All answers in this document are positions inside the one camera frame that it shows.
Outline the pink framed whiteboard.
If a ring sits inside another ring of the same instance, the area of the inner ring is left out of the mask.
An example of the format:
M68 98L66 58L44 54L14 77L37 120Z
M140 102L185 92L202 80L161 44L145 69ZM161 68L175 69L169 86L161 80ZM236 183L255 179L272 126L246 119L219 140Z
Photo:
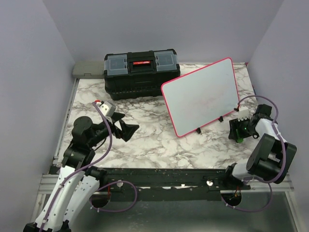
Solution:
M177 137L232 113L239 102L230 57L167 81L161 91Z

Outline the green whiteboard eraser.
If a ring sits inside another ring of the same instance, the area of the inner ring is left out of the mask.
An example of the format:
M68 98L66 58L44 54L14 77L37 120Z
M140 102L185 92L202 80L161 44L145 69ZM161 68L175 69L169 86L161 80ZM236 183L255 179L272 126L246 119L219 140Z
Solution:
M238 129L236 129L236 142L237 143L242 143L243 142L243 138L241 137Z

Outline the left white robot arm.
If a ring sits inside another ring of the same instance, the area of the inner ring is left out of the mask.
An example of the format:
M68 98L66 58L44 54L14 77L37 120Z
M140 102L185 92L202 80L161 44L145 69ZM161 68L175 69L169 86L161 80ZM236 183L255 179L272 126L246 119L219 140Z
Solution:
M106 138L115 137L127 142L139 128L126 124L124 114L115 113L111 121L104 119L94 124L91 118L81 116L74 121L72 141L65 150L55 187L44 209L26 232L69 232L80 211L97 191L108 183L107 171L94 166L93 149Z

